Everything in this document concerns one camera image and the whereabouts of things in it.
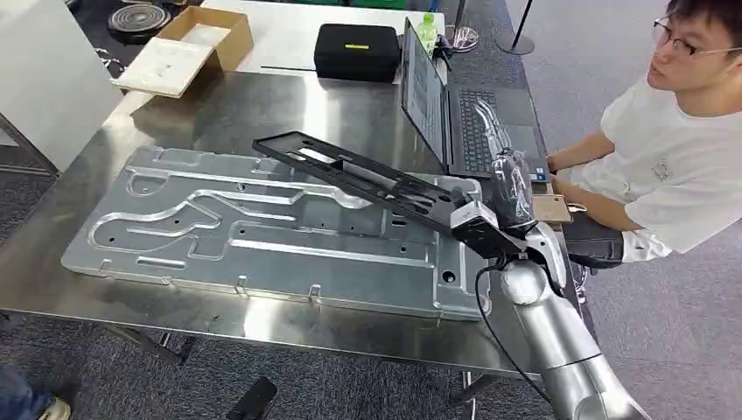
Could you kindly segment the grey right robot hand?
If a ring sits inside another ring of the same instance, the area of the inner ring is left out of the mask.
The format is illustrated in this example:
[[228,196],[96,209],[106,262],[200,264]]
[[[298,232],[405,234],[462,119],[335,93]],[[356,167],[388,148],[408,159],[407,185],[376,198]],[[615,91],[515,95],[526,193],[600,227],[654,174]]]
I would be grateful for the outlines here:
[[512,145],[510,135],[487,102],[478,99],[474,110],[484,123],[484,136],[491,154],[489,172],[493,191],[488,203],[500,228],[524,239],[537,223],[525,154]]

